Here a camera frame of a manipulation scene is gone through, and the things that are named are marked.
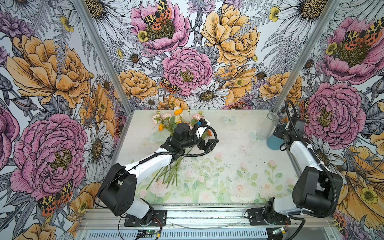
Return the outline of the teal ceramic vase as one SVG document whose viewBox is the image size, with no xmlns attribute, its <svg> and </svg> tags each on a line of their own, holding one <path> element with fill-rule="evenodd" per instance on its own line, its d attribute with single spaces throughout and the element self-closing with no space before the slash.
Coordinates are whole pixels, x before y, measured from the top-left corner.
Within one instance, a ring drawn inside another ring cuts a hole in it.
<svg viewBox="0 0 384 240">
<path fill-rule="evenodd" d="M 271 150 L 274 150 L 274 151 L 277 151 L 280 149 L 280 146 L 284 143 L 284 140 L 283 139 L 280 139 L 274 135 L 271 135 L 268 139 L 267 139 L 267 146 L 271 149 Z"/>
</svg>

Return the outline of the pink rose flower stem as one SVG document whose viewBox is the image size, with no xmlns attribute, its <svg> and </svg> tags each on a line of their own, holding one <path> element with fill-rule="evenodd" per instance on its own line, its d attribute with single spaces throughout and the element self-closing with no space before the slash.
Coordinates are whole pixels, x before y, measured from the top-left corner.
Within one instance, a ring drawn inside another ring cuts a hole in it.
<svg viewBox="0 0 384 240">
<path fill-rule="evenodd" d="M 202 113 L 203 112 L 200 111 L 198 114 L 192 116 L 190 122 L 188 123 L 191 129 L 197 123 L 198 120 L 203 118 Z M 184 149 L 184 153 L 181 153 L 179 156 L 172 156 L 170 165 L 165 167 L 164 170 L 161 172 L 161 177 L 163 178 L 164 184 L 169 186 L 177 183 L 178 169 L 181 161 L 184 158 L 194 157 L 194 155 L 190 155 L 190 151 L 192 150 L 192 148 Z"/>
</svg>

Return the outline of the orange poppy flower stem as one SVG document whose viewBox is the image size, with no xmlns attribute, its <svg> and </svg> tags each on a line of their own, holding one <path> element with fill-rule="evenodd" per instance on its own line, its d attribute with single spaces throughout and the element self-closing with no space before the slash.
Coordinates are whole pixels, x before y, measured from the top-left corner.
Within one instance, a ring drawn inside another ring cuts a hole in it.
<svg viewBox="0 0 384 240">
<path fill-rule="evenodd" d="M 175 107 L 174 108 L 174 122 L 176 124 L 184 122 L 184 115 L 183 115 L 183 109 L 180 107 Z"/>
</svg>

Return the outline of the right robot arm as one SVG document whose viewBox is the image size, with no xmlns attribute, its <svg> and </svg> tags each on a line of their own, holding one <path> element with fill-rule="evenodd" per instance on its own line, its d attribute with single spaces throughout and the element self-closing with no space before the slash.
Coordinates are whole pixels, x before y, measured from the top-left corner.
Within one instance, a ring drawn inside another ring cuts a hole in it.
<svg viewBox="0 0 384 240">
<path fill-rule="evenodd" d="M 304 126 L 303 120 L 292 117 L 273 133 L 283 140 L 302 172 L 290 196 L 271 198 L 266 203 L 262 215 L 268 224 L 286 222 L 297 215 L 326 218 L 337 208 L 343 179 L 316 154 L 314 145 L 304 137 Z"/>
</svg>

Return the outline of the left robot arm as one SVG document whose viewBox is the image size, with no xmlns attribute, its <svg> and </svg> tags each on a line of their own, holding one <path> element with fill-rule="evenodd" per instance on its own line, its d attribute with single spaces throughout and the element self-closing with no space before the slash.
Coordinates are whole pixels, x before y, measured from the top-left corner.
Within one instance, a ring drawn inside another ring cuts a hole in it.
<svg viewBox="0 0 384 240">
<path fill-rule="evenodd" d="M 173 135 L 152 155 L 130 165 L 112 165 L 96 196 L 115 216 L 133 216 L 147 225 L 154 219 L 154 209 L 136 198 L 137 185 L 181 157 L 197 158 L 210 153 L 218 142 L 216 131 L 205 119 L 193 127 L 179 123 Z"/>
</svg>

